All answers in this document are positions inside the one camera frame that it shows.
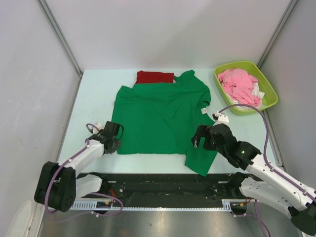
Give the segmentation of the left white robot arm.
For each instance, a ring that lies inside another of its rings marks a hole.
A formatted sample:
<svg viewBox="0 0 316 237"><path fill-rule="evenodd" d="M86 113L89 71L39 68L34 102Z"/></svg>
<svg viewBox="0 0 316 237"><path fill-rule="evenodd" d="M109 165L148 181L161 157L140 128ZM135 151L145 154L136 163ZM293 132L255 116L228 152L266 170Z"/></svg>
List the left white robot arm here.
<svg viewBox="0 0 316 237"><path fill-rule="evenodd" d="M79 178L82 171L103 155L111 155L120 147L124 133L121 124L107 121L86 124L90 136L84 146L64 162L46 162L40 172L34 194L36 203L44 205L49 213L66 212L77 198L97 195L102 198L108 194L109 185L105 178L91 172Z"/></svg>

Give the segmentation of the green t-shirt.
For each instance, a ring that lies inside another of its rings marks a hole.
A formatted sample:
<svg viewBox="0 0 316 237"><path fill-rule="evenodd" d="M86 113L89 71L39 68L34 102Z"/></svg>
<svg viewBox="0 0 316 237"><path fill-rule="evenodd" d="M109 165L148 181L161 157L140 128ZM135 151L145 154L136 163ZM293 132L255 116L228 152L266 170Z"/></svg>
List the green t-shirt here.
<svg viewBox="0 0 316 237"><path fill-rule="evenodd" d="M211 93L194 70L174 79L120 88L112 114L112 121L124 128L117 153L185 155L185 166L206 176L217 153L195 148L191 138L199 125L214 124L205 110Z"/></svg>

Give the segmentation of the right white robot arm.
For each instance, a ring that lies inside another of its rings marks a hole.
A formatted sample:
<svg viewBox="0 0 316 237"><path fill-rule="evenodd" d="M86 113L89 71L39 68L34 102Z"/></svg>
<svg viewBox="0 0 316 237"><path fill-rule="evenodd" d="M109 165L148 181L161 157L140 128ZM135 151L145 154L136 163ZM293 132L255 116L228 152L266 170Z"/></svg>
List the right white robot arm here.
<svg viewBox="0 0 316 237"><path fill-rule="evenodd" d="M316 190L296 180L264 158L263 153L248 142L238 141L225 124L199 125L191 142L195 148L204 139L203 148L217 151L236 168L262 180L236 173L229 181L228 193L263 202L287 216L292 224L307 235L316 234Z"/></svg>

